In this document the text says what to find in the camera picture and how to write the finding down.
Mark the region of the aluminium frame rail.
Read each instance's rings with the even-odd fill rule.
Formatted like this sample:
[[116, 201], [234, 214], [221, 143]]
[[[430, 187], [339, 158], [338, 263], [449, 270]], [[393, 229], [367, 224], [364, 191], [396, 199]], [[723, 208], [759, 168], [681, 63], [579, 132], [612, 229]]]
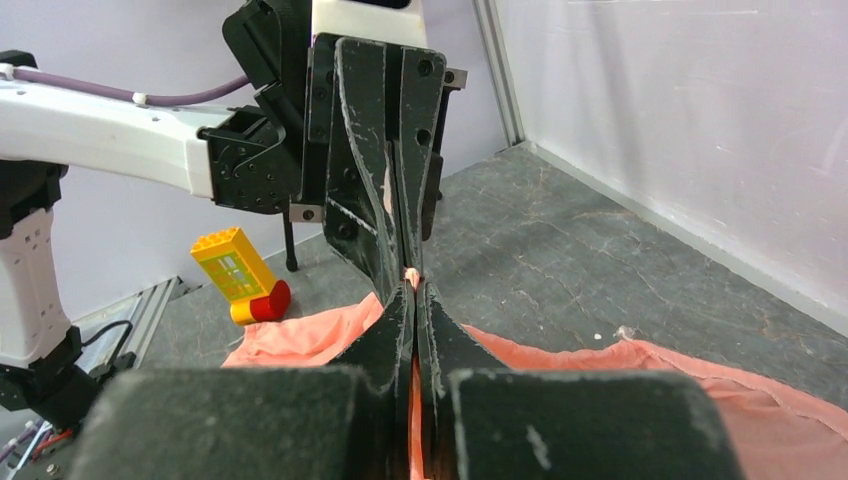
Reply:
[[[169, 301], [187, 292], [177, 277], [79, 319], [80, 348], [75, 366], [102, 388], [115, 376], [138, 368]], [[24, 407], [24, 398], [1, 380], [1, 477], [66, 479], [82, 431], [77, 422], [58, 428]]]

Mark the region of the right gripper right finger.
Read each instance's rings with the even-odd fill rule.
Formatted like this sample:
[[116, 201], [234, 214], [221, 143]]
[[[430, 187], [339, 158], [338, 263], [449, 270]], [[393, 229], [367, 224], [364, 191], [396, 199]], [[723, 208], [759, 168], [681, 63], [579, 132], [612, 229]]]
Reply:
[[668, 370], [510, 367], [416, 290], [430, 479], [740, 479], [715, 403]]

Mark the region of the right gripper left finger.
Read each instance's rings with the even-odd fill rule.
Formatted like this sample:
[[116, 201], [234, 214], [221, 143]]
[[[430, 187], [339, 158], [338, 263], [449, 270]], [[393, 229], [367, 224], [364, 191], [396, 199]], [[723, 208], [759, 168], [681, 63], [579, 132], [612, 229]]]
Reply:
[[311, 368], [140, 369], [111, 381], [73, 479], [406, 479], [415, 293]]

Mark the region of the salmon pink zip jacket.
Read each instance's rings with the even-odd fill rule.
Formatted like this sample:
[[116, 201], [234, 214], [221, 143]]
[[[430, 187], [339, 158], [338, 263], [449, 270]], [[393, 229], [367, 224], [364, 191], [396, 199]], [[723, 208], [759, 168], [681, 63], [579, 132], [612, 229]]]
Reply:
[[413, 479], [843, 479], [847, 415], [651, 343], [550, 353], [450, 319], [408, 269], [386, 300], [245, 330], [230, 367], [339, 367], [344, 445]]

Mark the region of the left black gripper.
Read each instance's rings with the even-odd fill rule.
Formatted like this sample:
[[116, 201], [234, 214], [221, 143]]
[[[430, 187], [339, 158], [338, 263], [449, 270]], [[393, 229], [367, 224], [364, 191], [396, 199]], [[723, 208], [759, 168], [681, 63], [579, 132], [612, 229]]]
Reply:
[[311, 2], [248, 1], [223, 23], [255, 102], [221, 125], [221, 203], [324, 222], [331, 248], [387, 302], [400, 262], [424, 269], [423, 222], [441, 197], [462, 74], [433, 50], [314, 37]]

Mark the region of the yellow and red toy block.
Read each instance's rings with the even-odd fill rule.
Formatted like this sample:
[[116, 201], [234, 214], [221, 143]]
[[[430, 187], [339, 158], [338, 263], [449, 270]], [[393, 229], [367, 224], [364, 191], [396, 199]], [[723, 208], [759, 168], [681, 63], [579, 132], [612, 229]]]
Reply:
[[271, 271], [241, 228], [199, 237], [190, 254], [229, 303], [234, 324], [283, 319], [291, 304], [290, 287]]

